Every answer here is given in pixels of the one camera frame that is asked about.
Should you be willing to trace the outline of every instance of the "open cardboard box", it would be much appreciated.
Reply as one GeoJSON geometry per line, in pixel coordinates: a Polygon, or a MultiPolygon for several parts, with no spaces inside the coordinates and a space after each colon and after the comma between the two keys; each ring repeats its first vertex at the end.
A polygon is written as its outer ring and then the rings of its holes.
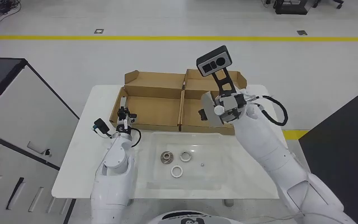
{"type": "MultiPolygon", "coordinates": [[[[223,71],[216,73],[219,79],[225,77],[223,71]]],[[[229,75],[239,89],[246,88],[247,81],[240,72],[229,71],[229,75]]],[[[223,127],[210,127],[208,121],[202,121],[198,111],[202,109],[201,96],[211,91],[214,97],[219,95],[219,88],[213,76],[203,77],[196,69],[188,69],[185,74],[185,88],[182,92],[180,125],[182,132],[220,133],[234,135],[231,124],[223,127]]]]}
{"type": "Polygon", "coordinates": [[[133,127],[146,130],[180,130],[181,96],[185,74],[134,71],[125,74],[125,85],[115,102],[110,122],[117,127],[120,99],[127,97],[133,127]]]}

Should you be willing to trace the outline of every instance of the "cardboard box flap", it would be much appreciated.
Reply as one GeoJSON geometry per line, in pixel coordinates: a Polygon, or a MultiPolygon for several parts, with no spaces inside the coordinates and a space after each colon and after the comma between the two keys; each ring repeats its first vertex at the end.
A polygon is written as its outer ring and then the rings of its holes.
{"type": "Polygon", "coordinates": [[[136,78],[138,78],[138,75],[139,75],[138,70],[135,70],[135,71],[132,71],[132,72],[129,72],[129,73],[125,74],[124,75],[124,83],[125,84],[130,83],[131,81],[133,81],[136,78]]]}
{"type": "MultiPolygon", "coordinates": [[[[247,81],[241,75],[240,72],[237,71],[228,71],[228,72],[234,85],[236,85],[238,88],[246,88],[247,81]]],[[[219,79],[221,77],[225,77],[225,73],[222,70],[216,72],[216,75],[218,76],[219,79]]],[[[213,76],[203,77],[201,76],[199,70],[188,69],[185,74],[185,89],[214,91],[214,90],[218,90],[218,85],[216,84],[213,76]]]]}
{"type": "Polygon", "coordinates": [[[124,75],[126,86],[182,89],[185,74],[133,71],[124,75]]]}

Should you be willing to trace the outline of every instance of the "transparent tray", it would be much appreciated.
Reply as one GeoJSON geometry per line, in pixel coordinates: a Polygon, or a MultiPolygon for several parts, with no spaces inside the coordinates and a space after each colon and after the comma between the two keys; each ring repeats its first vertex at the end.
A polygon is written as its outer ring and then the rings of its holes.
{"type": "Polygon", "coordinates": [[[222,135],[217,133],[154,132],[149,149],[147,188],[220,189],[227,178],[223,164],[226,147],[222,141],[222,135]],[[165,151],[173,153],[170,164],[161,161],[161,154],[165,151]],[[191,152],[189,162],[180,160],[183,151],[191,152]],[[175,165],[183,169],[180,178],[174,178],[171,174],[175,165]]]}

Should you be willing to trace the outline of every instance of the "small metal part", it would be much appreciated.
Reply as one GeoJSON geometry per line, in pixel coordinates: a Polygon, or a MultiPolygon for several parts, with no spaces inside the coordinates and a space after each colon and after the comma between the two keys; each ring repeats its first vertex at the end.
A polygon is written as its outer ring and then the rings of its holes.
{"type": "Polygon", "coordinates": [[[189,151],[183,151],[181,154],[180,154],[180,160],[183,161],[183,162],[189,162],[191,160],[191,152],[189,151]],[[183,158],[183,155],[185,154],[188,154],[188,158],[183,158]]]}
{"type": "Polygon", "coordinates": [[[173,166],[170,173],[172,174],[172,176],[173,176],[174,178],[180,178],[181,175],[183,175],[183,168],[182,168],[181,166],[178,166],[178,165],[173,166]],[[178,175],[175,175],[175,174],[174,174],[174,169],[175,169],[175,168],[180,169],[180,174],[178,174],[178,175]]]}
{"type": "Polygon", "coordinates": [[[164,164],[171,164],[174,160],[174,155],[170,151],[165,151],[161,154],[161,161],[164,164]]]}

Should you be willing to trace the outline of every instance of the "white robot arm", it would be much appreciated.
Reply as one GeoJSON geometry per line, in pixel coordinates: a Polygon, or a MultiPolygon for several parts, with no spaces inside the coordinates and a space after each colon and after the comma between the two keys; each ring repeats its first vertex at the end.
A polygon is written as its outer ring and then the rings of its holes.
{"type": "Polygon", "coordinates": [[[126,98],[123,97],[118,112],[117,132],[112,135],[112,146],[96,171],[91,194],[92,224],[121,223],[123,210],[130,202],[135,161],[133,156],[128,155],[128,150],[133,144],[131,123],[136,115],[129,113],[125,102],[126,98]]]}

